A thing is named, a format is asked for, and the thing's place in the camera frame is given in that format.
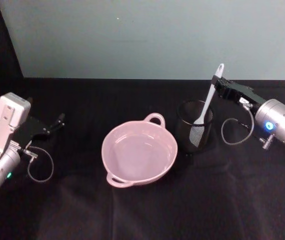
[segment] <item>pink bowl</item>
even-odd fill
[[[160,125],[150,122],[155,118]],[[174,164],[177,151],[177,142],[166,130],[164,117],[151,113],[142,121],[125,122],[108,133],[101,156],[108,183],[127,188],[161,178]]]

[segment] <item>cable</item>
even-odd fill
[[[51,165],[52,165],[52,169],[51,169],[51,174],[50,174],[50,176],[49,176],[48,178],[46,178],[46,179],[44,179],[44,180],[38,180],[38,179],[34,178],[34,177],[31,175],[31,172],[30,172],[31,164],[32,164],[32,162],[34,161],[34,158],[32,158],[32,159],[30,160],[29,164],[28,164],[28,167],[27,167],[28,176],[29,176],[32,180],[34,180],[36,183],[45,183],[45,182],[49,181],[49,180],[52,178],[53,174],[54,174],[54,160],[53,160],[52,156],[51,156],[45,149],[42,149],[42,148],[40,148],[40,147],[37,147],[37,146],[29,146],[29,148],[34,148],[34,149],[38,149],[38,150],[44,151],[44,152],[49,156],[49,158],[50,158]]]
[[[221,137],[222,137],[222,140],[224,141],[225,144],[228,144],[228,145],[238,145],[238,144],[242,144],[243,142],[245,142],[247,139],[250,138],[250,136],[253,134],[253,131],[254,131],[254,127],[255,127],[255,122],[254,122],[254,116],[252,114],[252,112],[250,111],[250,108],[247,106],[247,105],[243,105],[243,108],[249,113],[250,115],[250,119],[251,119],[251,129],[250,129],[250,132],[249,134],[241,141],[238,141],[238,142],[228,142],[226,141],[225,137],[224,137],[224,126],[225,124],[228,122],[228,121],[235,121],[235,122],[238,122],[238,119],[236,118],[228,118],[226,119],[222,125],[221,125]]]

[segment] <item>mesh utensil holder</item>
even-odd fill
[[[183,102],[177,108],[177,123],[175,127],[175,138],[179,150],[185,153],[194,153],[201,150],[207,143],[212,122],[214,120],[214,113],[209,106],[207,113],[204,117],[204,124],[194,124],[194,121],[199,118],[204,108],[204,101],[188,100]],[[203,127],[201,136],[192,136],[200,138],[198,146],[191,142],[191,134],[198,133],[199,131],[192,131],[192,128]]]

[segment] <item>light blue wall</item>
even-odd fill
[[[285,79],[285,0],[0,0],[25,77]]]

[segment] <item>white spatula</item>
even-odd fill
[[[223,72],[224,72],[224,64],[220,64],[215,75],[218,77],[218,78],[221,78],[222,75],[223,75]],[[203,109],[202,109],[202,112],[199,116],[199,118],[197,118],[193,124],[204,124],[204,121],[205,121],[205,115],[207,113],[207,110],[209,108],[209,105],[212,101],[212,98],[214,96],[214,93],[215,93],[216,89],[215,89],[215,86],[213,84],[210,85],[210,88],[209,88],[209,92],[208,92],[208,95],[207,95],[207,98],[206,98],[206,101],[204,103],[204,106],[203,106]],[[201,139],[202,139],[202,136],[204,134],[204,131],[205,131],[205,127],[204,126],[193,126],[190,130],[190,134],[189,134],[189,139],[190,139],[190,142],[195,145],[196,147],[199,146],[199,143],[201,142]]]

